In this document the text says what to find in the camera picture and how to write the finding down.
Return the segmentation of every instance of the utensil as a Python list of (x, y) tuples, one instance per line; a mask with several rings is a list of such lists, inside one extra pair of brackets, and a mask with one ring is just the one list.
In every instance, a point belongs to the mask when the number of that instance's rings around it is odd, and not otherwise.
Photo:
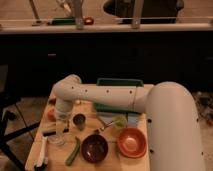
[(45, 156), (46, 153), (46, 144), (47, 144), (47, 137), (42, 137), (42, 144), (41, 144), (41, 150), (38, 157), (38, 160), (35, 165), (35, 170), (41, 170), (41, 168), (44, 168), (48, 163), (48, 158)]
[(81, 145), (83, 158), (90, 163), (98, 163), (106, 157), (108, 144), (106, 139), (98, 134), (92, 134), (83, 140)]
[(115, 121), (111, 121), (108, 124), (105, 124), (103, 127), (100, 127), (96, 130), (94, 130), (94, 134), (100, 134), (101, 132), (103, 132), (106, 128), (108, 128), (109, 126), (113, 125), (115, 123)]

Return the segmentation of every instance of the orange plate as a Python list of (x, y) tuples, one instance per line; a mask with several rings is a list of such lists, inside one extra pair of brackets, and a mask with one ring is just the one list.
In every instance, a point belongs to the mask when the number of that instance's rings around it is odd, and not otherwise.
[(118, 148), (126, 157), (139, 158), (146, 154), (147, 142), (137, 128), (124, 128), (117, 140)]

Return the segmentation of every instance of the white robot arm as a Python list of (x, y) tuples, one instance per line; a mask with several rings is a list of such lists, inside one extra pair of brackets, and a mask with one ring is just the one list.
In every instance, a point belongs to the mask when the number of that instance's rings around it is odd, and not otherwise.
[(57, 82), (53, 92), (57, 119), (67, 119), (77, 99), (145, 113), (152, 171), (205, 171), (196, 105), (180, 84), (163, 82), (151, 89), (96, 86), (70, 75)]

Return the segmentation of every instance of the cabinet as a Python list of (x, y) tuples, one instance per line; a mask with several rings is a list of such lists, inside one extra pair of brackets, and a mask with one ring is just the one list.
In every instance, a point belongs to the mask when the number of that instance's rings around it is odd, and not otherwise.
[(212, 90), (213, 32), (140, 32), (0, 35), (8, 84), (23, 96), (48, 95), (69, 74), (175, 81)]

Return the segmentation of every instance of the small object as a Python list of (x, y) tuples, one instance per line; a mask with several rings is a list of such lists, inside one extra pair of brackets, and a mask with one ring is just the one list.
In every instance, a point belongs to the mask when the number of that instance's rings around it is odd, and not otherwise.
[(81, 153), (86, 161), (98, 163), (102, 161), (108, 153), (107, 141), (101, 135), (89, 135), (81, 145)]
[(75, 140), (76, 140), (75, 148), (72, 151), (72, 153), (69, 155), (69, 157), (66, 159), (66, 161), (65, 161), (66, 166), (70, 166), (72, 164), (72, 162), (75, 160), (75, 158), (80, 150), (81, 141), (78, 137), (75, 137)]
[(137, 128), (124, 128), (118, 137), (117, 145), (121, 154), (130, 158), (143, 157), (147, 150), (146, 138)]
[(53, 108), (53, 109), (50, 109), (50, 110), (47, 112), (47, 118), (48, 118), (48, 120), (51, 121), (51, 122), (55, 122), (55, 121), (56, 121), (55, 115), (54, 115), (54, 111), (55, 111), (55, 109)]
[(55, 105), (56, 104), (56, 98), (52, 98), (48, 101), (49, 104)]
[(126, 116), (125, 115), (116, 115), (113, 119), (114, 121), (114, 127), (116, 129), (123, 129), (127, 126), (128, 122), (127, 122), (127, 119), (126, 119)]
[(84, 24), (85, 25), (93, 25), (94, 24), (94, 19), (92, 17), (85, 17), (84, 18)]
[[(66, 133), (66, 132), (69, 132), (69, 128), (65, 128), (63, 133)], [(47, 137), (47, 136), (51, 136), (51, 135), (56, 135), (56, 131), (42, 131), (42, 134), (44, 137)]]
[(38, 160), (36, 162), (36, 166), (35, 166), (36, 168), (42, 167), (44, 162), (47, 163), (47, 157), (45, 157), (46, 144), (47, 144), (47, 137), (42, 137), (41, 151), (40, 151)]
[(109, 122), (108, 124), (105, 124), (104, 126), (102, 126), (101, 128), (98, 128), (96, 130), (94, 130), (94, 134), (100, 134), (101, 132), (103, 132), (106, 128), (108, 128), (109, 126), (113, 125), (114, 121)]
[(85, 128), (85, 121), (86, 121), (86, 117), (79, 113), (79, 114), (76, 114), (74, 117), (73, 117), (73, 123), (75, 124), (75, 126), (80, 130), (82, 131), (84, 128)]

